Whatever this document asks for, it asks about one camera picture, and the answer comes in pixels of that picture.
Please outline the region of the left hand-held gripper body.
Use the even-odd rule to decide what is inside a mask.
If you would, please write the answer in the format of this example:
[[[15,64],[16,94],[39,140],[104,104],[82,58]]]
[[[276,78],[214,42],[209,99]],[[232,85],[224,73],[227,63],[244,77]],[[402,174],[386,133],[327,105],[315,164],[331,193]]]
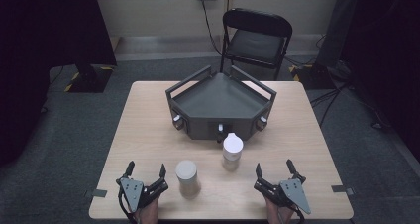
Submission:
[[[137,210],[145,208],[168,190],[167,182],[160,178],[149,186],[142,181],[123,177],[116,182],[119,185],[119,205],[128,218],[133,218]]]

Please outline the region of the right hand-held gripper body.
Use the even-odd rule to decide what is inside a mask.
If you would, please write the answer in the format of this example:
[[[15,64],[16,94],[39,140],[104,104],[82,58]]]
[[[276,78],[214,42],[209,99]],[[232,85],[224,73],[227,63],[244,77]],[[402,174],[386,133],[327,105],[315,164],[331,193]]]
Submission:
[[[301,214],[301,212],[311,213],[302,183],[298,178],[282,180],[279,184],[271,184],[264,178],[259,177],[254,184],[254,189],[278,207],[291,208],[298,214]]]

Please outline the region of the clear jar with spout lid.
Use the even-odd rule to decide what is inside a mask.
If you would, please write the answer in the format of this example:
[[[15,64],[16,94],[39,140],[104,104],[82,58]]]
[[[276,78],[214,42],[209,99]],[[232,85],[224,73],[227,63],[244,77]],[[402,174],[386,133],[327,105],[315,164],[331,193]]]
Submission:
[[[238,168],[242,150],[243,140],[235,133],[229,133],[223,141],[223,167],[228,171]]]

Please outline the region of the dark grey corner rack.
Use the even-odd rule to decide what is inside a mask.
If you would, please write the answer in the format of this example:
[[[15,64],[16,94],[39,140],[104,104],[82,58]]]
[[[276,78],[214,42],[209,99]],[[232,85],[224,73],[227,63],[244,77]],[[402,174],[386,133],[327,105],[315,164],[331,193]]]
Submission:
[[[263,130],[276,92],[233,66],[228,73],[209,66],[165,91],[172,125],[192,140],[222,142],[230,133],[246,141]]]

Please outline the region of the person's right hand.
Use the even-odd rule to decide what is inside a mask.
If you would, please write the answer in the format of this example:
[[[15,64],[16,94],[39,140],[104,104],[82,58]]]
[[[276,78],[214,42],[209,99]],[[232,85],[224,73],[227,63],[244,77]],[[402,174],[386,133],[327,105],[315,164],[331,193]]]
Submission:
[[[268,224],[289,224],[293,211],[287,207],[278,207],[265,198],[266,216]]]

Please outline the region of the person's left hand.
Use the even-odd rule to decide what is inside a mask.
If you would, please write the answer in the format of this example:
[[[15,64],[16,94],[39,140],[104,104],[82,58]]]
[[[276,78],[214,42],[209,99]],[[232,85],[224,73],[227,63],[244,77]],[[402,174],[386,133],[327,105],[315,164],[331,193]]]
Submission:
[[[158,224],[158,199],[134,214],[136,224]]]

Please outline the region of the black stand base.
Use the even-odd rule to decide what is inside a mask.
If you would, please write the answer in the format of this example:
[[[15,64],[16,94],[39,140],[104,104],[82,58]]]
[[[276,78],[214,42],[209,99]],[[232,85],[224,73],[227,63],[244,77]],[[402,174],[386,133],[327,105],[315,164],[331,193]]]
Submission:
[[[88,74],[77,72],[64,91],[69,93],[102,93],[113,71],[112,66],[92,66]]]
[[[335,89],[330,72],[322,65],[292,65],[289,68],[294,81],[303,84],[306,90]]]

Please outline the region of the black folding chair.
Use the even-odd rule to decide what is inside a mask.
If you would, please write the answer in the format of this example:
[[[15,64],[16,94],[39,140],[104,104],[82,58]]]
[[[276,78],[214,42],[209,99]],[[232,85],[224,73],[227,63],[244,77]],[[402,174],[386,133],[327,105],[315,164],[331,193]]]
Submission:
[[[224,61],[239,61],[274,70],[277,80],[291,36],[291,24],[281,16],[243,8],[226,11],[222,18],[223,45],[220,71]]]

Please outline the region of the black curtain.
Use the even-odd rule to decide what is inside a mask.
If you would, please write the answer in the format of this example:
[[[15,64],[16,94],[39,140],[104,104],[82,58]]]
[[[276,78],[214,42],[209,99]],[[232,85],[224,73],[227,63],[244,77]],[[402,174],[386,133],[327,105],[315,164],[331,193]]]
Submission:
[[[358,0],[342,56],[420,162],[420,0]]]
[[[98,0],[0,0],[0,168],[24,151],[51,68],[115,63]]]

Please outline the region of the grey cloth cover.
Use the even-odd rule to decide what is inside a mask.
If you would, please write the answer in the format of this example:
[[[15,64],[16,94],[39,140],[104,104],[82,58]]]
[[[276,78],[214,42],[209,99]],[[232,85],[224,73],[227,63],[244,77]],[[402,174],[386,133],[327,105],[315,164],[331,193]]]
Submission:
[[[316,65],[334,67],[339,61],[357,2],[358,0],[336,0]]]

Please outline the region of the grey table bracket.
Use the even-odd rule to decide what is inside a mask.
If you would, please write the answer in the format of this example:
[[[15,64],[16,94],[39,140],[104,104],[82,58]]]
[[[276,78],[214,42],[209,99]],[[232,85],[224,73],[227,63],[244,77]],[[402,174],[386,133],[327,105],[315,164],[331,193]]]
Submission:
[[[84,192],[84,196],[89,197],[105,197],[107,194],[107,191],[104,189],[92,189],[92,190],[86,190]]]
[[[335,193],[346,193],[349,196],[356,194],[351,187],[346,187],[344,185],[332,185],[331,188]]]

